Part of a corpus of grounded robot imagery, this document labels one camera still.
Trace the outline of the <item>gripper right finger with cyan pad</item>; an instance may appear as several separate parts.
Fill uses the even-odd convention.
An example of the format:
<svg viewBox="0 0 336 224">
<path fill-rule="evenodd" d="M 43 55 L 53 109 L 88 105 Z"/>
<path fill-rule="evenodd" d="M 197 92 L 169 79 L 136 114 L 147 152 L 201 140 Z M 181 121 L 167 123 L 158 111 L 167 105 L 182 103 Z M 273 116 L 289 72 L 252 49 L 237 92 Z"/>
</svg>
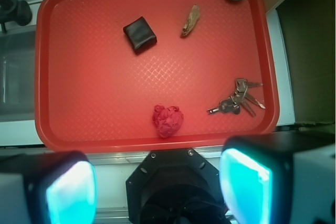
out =
<svg viewBox="0 0 336 224">
<path fill-rule="evenodd" d="M 219 160 L 219 183 L 239 223 L 335 223 L 335 135 L 230 137 Z"/>
</svg>

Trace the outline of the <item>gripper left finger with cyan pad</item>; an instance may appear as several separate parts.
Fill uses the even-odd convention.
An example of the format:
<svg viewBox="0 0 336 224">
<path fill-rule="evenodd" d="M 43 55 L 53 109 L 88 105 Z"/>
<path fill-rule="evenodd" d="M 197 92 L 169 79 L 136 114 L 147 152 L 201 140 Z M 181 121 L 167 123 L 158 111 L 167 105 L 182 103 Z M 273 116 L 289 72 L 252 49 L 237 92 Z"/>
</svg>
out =
<svg viewBox="0 0 336 224">
<path fill-rule="evenodd" d="M 94 166 L 79 151 L 1 156 L 1 223 L 93 223 Z"/>
</svg>

